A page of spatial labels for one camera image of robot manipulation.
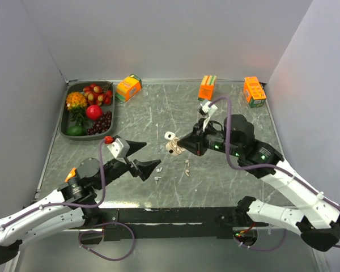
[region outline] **table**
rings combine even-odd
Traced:
[[[113,135],[147,146],[130,157],[140,161],[161,159],[161,173],[154,172],[142,182],[129,173],[109,186],[102,208],[218,207],[236,206],[244,196],[253,196],[279,206],[290,202],[268,184],[244,171],[231,169],[224,154],[207,151],[202,157],[189,152],[171,156],[165,149],[166,131],[177,136],[189,133],[200,118],[198,90],[200,82],[144,82],[143,89],[125,104],[117,104]],[[255,127],[257,139],[279,150],[277,135],[266,105],[250,108],[245,101],[242,83],[219,82],[213,97],[229,95],[233,113],[243,114]],[[226,101],[217,104],[213,120],[223,123]],[[64,138],[59,131],[41,184],[40,198],[60,185],[73,167],[85,158],[97,157],[99,141],[77,142]],[[104,159],[111,159],[104,149]],[[185,175],[185,160],[190,161],[190,176]],[[161,176],[156,183],[155,176]]]

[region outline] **pineapple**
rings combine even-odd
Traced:
[[[82,126],[85,123],[87,100],[80,92],[68,94],[66,99],[67,110],[72,114],[70,121]]]

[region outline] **small carton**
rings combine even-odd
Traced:
[[[216,83],[216,75],[205,75],[199,89],[198,100],[211,100]]]
[[[263,106],[266,101],[265,91],[255,76],[244,78],[243,93],[251,108]]]
[[[141,78],[131,74],[121,81],[116,88],[116,100],[124,103],[133,97],[142,88]]]

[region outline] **red fruit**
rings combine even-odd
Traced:
[[[97,100],[98,100],[99,102],[103,102],[103,100],[104,100],[104,94],[102,93],[101,95],[99,95],[99,96],[97,97]]]
[[[102,93],[102,88],[100,86],[95,86],[93,88],[93,91],[96,92],[97,94],[100,94],[100,93]]]
[[[109,97],[106,97],[106,98],[104,99],[104,104],[105,104],[105,105],[111,105],[111,104],[112,104],[112,99],[109,98]]]
[[[85,97],[88,97],[88,95],[89,95],[90,93],[91,93],[91,91],[90,91],[90,90],[87,90],[87,91],[84,92],[84,96],[85,96]]]
[[[86,110],[86,115],[91,120],[97,120],[102,114],[102,109],[98,105],[89,106]]]
[[[106,96],[112,97],[112,96],[113,96],[112,90],[108,90],[108,91],[106,92]]]
[[[88,101],[95,101],[96,100],[96,94],[92,91],[90,91],[90,93],[87,95],[87,99]]]

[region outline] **robotic arm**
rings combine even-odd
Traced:
[[[104,164],[105,186],[127,171],[145,181],[161,162],[128,160],[128,156],[144,147],[146,142],[126,141],[116,136],[107,138],[106,143],[114,159]],[[88,158],[73,168],[66,182],[44,199],[0,219],[0,264],[37,240],[68,228],[96,224],[100,208],[94,190],[104,189],[102,182],[100,162]]]
[[[203,156],[208,149],[225,153],[227,119],[223,126],[219,122],[210,121],[215,111],[216,106],[204,100],[199,112],[205,118],[200,118],[193,126],[193,131],[181,138],[177,145],[197,156]],[[256,168],[246,171],[280,191],[296,207],[287,209],[246,196],[238,203],[238,220],[244,224],[264,222],[285,228],[300,235],[312,248],[323,252],[335,246],[340,240],[339,210],[325,202],[322,192],[312,193],[309,188],[315,190],[314,187],[300,177],[277,150],[255,139],[254,126],[244,116],[234,114],[231,118],[230,154],[238,157],[238,165],[275,165],[276,169]],[[283,168],[293,173],[293,176],[277,168]],[[296,178],[304,181],[304,185],[297,182]]]

